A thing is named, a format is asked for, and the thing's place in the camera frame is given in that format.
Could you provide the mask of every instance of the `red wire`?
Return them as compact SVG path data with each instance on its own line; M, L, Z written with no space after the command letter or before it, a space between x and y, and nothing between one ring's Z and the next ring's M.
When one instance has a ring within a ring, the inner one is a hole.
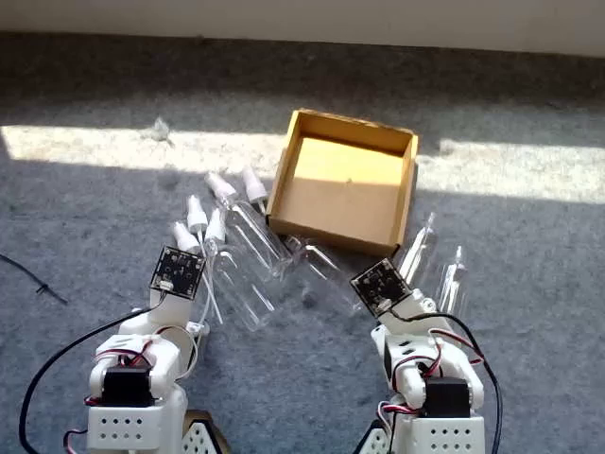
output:
M84 430L78 430L76 428L70 428L69 430L67 430L65 432L65 434L63 435L63 447L65 448L65 452L67 452L67 454L77 454L77 452L69 445L69 436L72 433L76 433L77 435L81 435L83 433L88 432L88 429L84 429Z
M417 413L416 410L411 409L410 407L406 407L404 405L383 405L382 411L385 411L387 413L391 413L393 411L397 411L399 413L405 413L405 414L416 414Z
M426 373L424 374L425 376L433 375L441 363L441 346L438 342L435 342L435 346L437 347L437 357L435 358L435 361L433 361L431 367L428 368L428 371L426 371Z
M139 362L139 359L144 359L147 364L149 364L149 361L147 361L147 359L143 356L143 354L145 353L145 351L149 348L149 346L153 343L153 340L148 340L147 342L145 342L143 344L143 349L141 350L141 353L139 353L136 357L134 357L132 359L132 361L130 362L130 364L137 364Z
M433 361L433 363L435 363L435 361L437 360L436 358L425 357L423 355L415 355L413 357L407 357L407 358L400 360L397 364L395 364L395 367L393 367L393 373L390 378L390 384L394 391L399 391L399 390L397 390L397 369L399 369L399 367L403 366L407 362L410 362L411 360L414 360L414 359L429 359L429 360Z
M483 360L485 359L483 357L483 355L481 355L480 352L477 352L476 349L473 347L473 345L466 339L464 339L462 336L459 336L458 334L455 333L451 333L449 331L445 331L443 329L439 329L439 328L433 328L430 330L431 333L436 333L436 334L441 334L442 336L454 339L455 341L460 342L463 345L466 345L467 347L469 347L471 350L473 350L475 352L475 354L479 357L479 359L473 359L471 360L471 364L479 364L480 362L483 362Z

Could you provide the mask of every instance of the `wire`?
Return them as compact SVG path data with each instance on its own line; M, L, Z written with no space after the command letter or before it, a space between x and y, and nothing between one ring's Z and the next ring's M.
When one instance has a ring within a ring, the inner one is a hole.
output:
M36 387L38 386L38 383L40 383L40 380L42 379L42 377L46 373L46 371L48 369L50 369L50 367L60 357L65 355L67 352L69 352L75 346L80 345L81 343L88 340L92 336L96 336L98 333L101 333L107 329L113 328L114 326L121 324L121 323L125 322L126 320L130 320L135 317L138 317L141 314L146 314L148 312L151 312L153 309L157 308L159 305L161 305L164 302L165 297L166 297L166 293L163 291L162 295L160 296L160 301L158 302L157 305L148 307L146 309L135 310L134 312L131 312L128 315L120 317L119 319L116 319L113 322L109 322L107 324L104 324L103 326L98 327L97 329L91 331L90 333L87 333L87 334L83 335L82 337L74 340L66 347L61 348L59 352L55 353L52 357L50 357L46 361L45 364L43 364L43 366L40 368L40 370L31 379L31 382L29 383L29 386L27 387L26 395L23 398L23 403L21 404L21 414L19 415L19 442L21 443L21 446L24 448L24 450L26 452L28 452L29 454L38 454L38 451L36 451L36 449L34 449L34 447L27 440L27 433L26 433L27 412L29 411L29 404L31 403L31 397L33 396L34 391L36 390Z
M122 357L123 355L134 355L134 358L130 360L130 364L135 364L135 361L141 358L144 359L147 364L149 364L147 358L143 356L143 353L145 353L145 350L147 350L146 345L143 346L143 350L141 350L141 352L136 352L134 350L129 350L126 348L110 348L97 354L95 356L95 359L101 359L107 355L118 355L119 357Z
M390 404L390 402L388 400L383 400L378 403L378 408L376 409L376 416L378 416L378 419L380 419L380 422L382 423L383 428L387 432L387 435L390 435L390 432L392 431L392 429L390 427L389 421L387 421L387 418L385 417L385 415L382 412L382 407L384 405L389 405L389 404Z
M46 284L45 281L40 279L36 274L34 274L30 270L28 270L26 267L21 265L19 262L13 260L10 257L5 256L2 253L0 253L0 260L8 263L9 265L12 265L17 270L21 270L22 272L27 274L36 284L38 284L40 287L36 290L36 293L38 293L39 295L41 295L43 293L48 293L50 296L52 296L57 301L59 301L62 305L67 306L68 303L65 298L60 296L55 290L53 290L50 286L48 286L48 284Z
M389 311L390 314L395 317L397 320L401 320L402 322L417 322L419 320L432 319L437 317L443 317L444 319L452 320L456 322L460 328L464 331L466 336L469 338L471 344L473 345L473 349L475 352L483 358L483 367L485 367L485 371L488 373L490 380L493 384L493 390L495 391L495 401L496 401L496 418L495 418L495 432L493 435L493 444L492 444L492 454L497 454L498 447L500 447L500 436L502 434L502 392L500 391L500 384L498 383L498 379L495 376L495 373L490 366L490 363L483 355L479 344L476 342L475 336L473 336L473 332L471 329L464 323L461 319L452 314L447 314L444 312L431 312L427 314L419 314L413 317L401 317L396 314L392 309Z
M144 362L147 363L147 365L151 365L151 363L149 362L149 360L147 358L145 358L145 356L143 355L147 349L151 346L151 344L153 343L153 340L150 339L147 342L145 342L143 344L143 348L141 349L141 351L136 355L136 357L134 357L131 361L130 364L131 365L136 365L139 363L139 360L142 359Z
M387 413L403 413L403 414L417 414L418 411L411 409L405 405L393 405L388 404L382 408L382 411L386 411Z
M390 376L390 385L391 385L391 388L394 391L398 392L398 390L397 390L397 374L396 374L397 370L401 366L403 366L404 364L406 364L406 363L408 363L410 361L416 360L416 359L428 359L429 361L432 361L430 367L432 367L432 365L435 364L435 362L437 361L436 358L426 357L425 355L414 355L412 357L403 358L402 360L400 360L399 362L397 362L395 364L395 367L393 367L393 372L392 372L392 374Z
M397 425L397 416L399 416L399 413L393 414L393 427L390 430L389 454L393 452L393 439L395 438L395 426Z
M477 352L476 349L473 347L473 345L466 339L464 339L462 336L459 336L456 333L453 333L452 331L446 331L444 329L440 329L440 328L431 328L428 330L428 334L430 334L433 339L435 339L435 334L440 334L442 336L445 336L447 338L451 338L455 341L460 342L461 344L471 348L475 354L479 357L479 358L475 358L475 359L471 359L469 362L471 364L480 364L481 362L483 362L484 357L481 356L480 352Z
M65 435L63 435L63 447L65 448L65 452L67 452L67 454L77 454L77 452L69 445L69 436L72 433L75 433L76 435L82 435L86 432L88 432L87 428L84 430L78 430L77 428L71 428L65 432Z
M162 333L164 333L164 331L167 331L168 329L178 329L179 331L182 331L184 334L187 335L187 337L191 341L191 345L193 346L193 358L189 362L189 367L187 367L187 370L185 372L183 372L182 374L177 376L176 379L180 380L182 378L187 378L191 375L194 368L196 367L196 364L198 363L198 356L199 356L198 343L196 342L196 340L194 339L194 337L192 336L192 334L189 331L187 331L182 326L178 326L177 324L167 324L166 326L162 326L162 327L158 328L155 331L155 333L153 333L153 334L162 334Z

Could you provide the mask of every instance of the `gray carpet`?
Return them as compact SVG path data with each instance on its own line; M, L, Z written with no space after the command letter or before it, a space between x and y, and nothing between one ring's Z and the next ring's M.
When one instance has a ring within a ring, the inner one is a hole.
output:
M434 210L440 254L467 248L468 323L504 392L500 452L602 452L605 61L43 35L0 35L0 49L0 252L72 302L36 296L0 264L3 452L21 452L18 410L43 361L145 305L184 197L210 200L208 170L238 183L242 160L270 180L298 107L421 136L410 231ZM173 147L141 138L157 115ZM387 394L373 324L308 301L262 333L231 323L186 382L190 406L212 412L236 453L351 452ZM28 429L41 452L85 426L102 339L36 393Z

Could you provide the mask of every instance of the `black cable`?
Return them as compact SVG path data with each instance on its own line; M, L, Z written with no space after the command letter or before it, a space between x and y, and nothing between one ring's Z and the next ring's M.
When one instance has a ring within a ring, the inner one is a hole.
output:
M31 402L31 397L34 394L34 391L36 390L38 383L40 383L40 380L42 379L43 375L46 373L46 371L48 369L50 369L50 366L52 366L55 363L55 361L57 361L57 359L59 359L60 357L65 355L72 348L83 343L84 341L91 338L92 336L96 336L98 333L101 333L101 332L105 331L106 329L113 328L117 324L121 324L121 323L125 322L126 320L130 320L130 319L133 319L134 317L138 317L141 314L146 314L148 312L151 312L153 309L155 309L161 303L164 302L165 295L166 295L165 293L162 293L162 296L160 297L160 301L157 305L155 305L153 307L148 307L147 309L135 310L134 312L131 312L128 315L120 317L119 319L114 320L113 322L104 324L103 326L91 331L90 333L85 334L84 336L74 340L72 343L70 343L66 347L61 348L59 352L55 353L52 357L50 357L46 361L46 363L40 368L40 370L36 373L36 375L34 375L34 377L31 379L31 382L29 383L29 386L27 387L26 395L23 398L23 404L21 404L21 414L19 415L19 442L21 443L21 446L24 448L25 451L27 451L29 454L39 454L38 451L36 451L36 449L34 449L34 447L27 440L27 434L26 434L27 412L29 411L29 404Z
M479 344L476 342L475 336L473 336L471 329L461 319L459 319L455 315L446 314L444 312L433 312L433 313L428 313L428 314L420 314L420 315L415 315L413 317L401 317L400 315L397 315L392 309L389 311L389 313L393 317L395 317L397 320L401 320L402 322L417 322L418 320L432 319L435 317L443 317L444 319L450 319L450 320L456 322L462 328L464 333L466 333L466 336L469 338L469 341L471 341L471 344L473 345L473 347L483 358L483 367L485 367L485 371L490 376L490 380L492 381L492 384L493 384L493 389L495 390L496 419L495 419L495 432L493 435L492 454L497 454L498 447L500 447L500 435L502 433L502 393L500 391L500 384L498 383L498 379L496 378L495 373L493 372L492 367L490 366L490 363L487 361L487 359L485 358L485 355L481 351Z
M397 426L397 415L398 413L393 414L393 426L390 428L390 442L389 442L389 453L393 452L393 440L395 439L395 426Z
M45 283L45 281L43 281L42 279L40 279L37 275L35 275L33 272L31 272L30 270L28 270L23 265L21 265L19 262L16 262L15 260L13 260L10 257L6 257L2 253L0 253L0 260L8 263L9 265L12 265L13 267L15 267L18 270L21 270L22 272L24 272L25 274L27 274L36 284L38 284L40 287L36 290L36 293L42 294L42 293L46 292L50 296L52 296L53 298L55 298L57 301L59 301L61 304L67 306L67 300L65 298L63 298L62 296L60 296L55 290L53 290L51 287L49 287L48 284Z

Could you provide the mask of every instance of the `white spray nozzle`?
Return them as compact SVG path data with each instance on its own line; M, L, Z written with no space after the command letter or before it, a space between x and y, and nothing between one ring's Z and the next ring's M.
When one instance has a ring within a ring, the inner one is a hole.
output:
M177 221L172 225L172 235L177 240L177 247L181 251L187 253L199 253L201 251L198 241L189 233L182 222Z
M210 216L208 230L206 230L206 241L225 241L225 218L220 209L215 208Z
M192 234L205 232L208 228L208 218L201 208L197 196L189 196L189 199L187 199L187 227Z
M251 166L245 166L242 169L242 178L246 185L246 194L248 195L250 203L264 202L267 200L268 194L265 185L261 182L261 179L258 178L258 175L256 175L256 172L254 172L254 169Z
M237 195L235 188L215 172L208 172L205 181L220 202L232 201Z

